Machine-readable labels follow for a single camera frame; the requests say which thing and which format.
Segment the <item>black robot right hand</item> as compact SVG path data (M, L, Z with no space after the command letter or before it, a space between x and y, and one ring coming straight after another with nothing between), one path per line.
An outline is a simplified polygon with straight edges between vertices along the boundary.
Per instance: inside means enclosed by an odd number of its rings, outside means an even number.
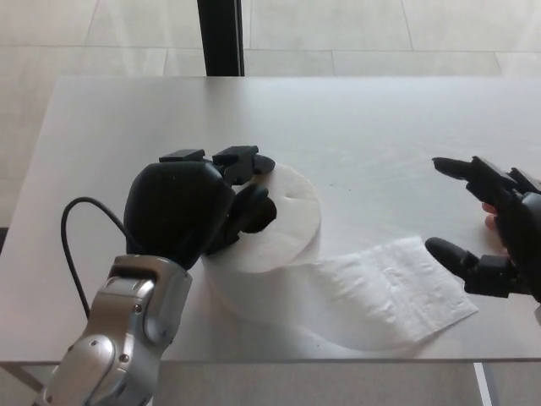
M540 300L540 182L512 168L504 172L475 156L471 161L434 157L434 168L466 182L466 189L495 209L495 231L506 256L477 257L447 240L429 238L428 252L461 278L469 294L506 298L525 294Z

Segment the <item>bare person hand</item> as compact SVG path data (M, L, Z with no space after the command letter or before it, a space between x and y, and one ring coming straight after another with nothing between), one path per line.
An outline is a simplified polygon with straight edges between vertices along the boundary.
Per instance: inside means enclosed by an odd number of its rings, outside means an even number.
M484 212L486 213L486 217L484 219L485 226L487 227L487 229L491 231L495 231L496 230L495 220L498 216L498 211L496 210L495 207L487 203L483 203L482 208Z

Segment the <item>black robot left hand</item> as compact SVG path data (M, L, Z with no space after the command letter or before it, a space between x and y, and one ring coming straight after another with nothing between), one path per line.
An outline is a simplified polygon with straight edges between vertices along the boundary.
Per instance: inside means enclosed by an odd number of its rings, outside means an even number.
M202 255L260 233L277 218L269 190L254 178L276 163L255 145L230 146L205 156L182 149L161 156L134 179L124 208L131 255L167 258L188 270Z

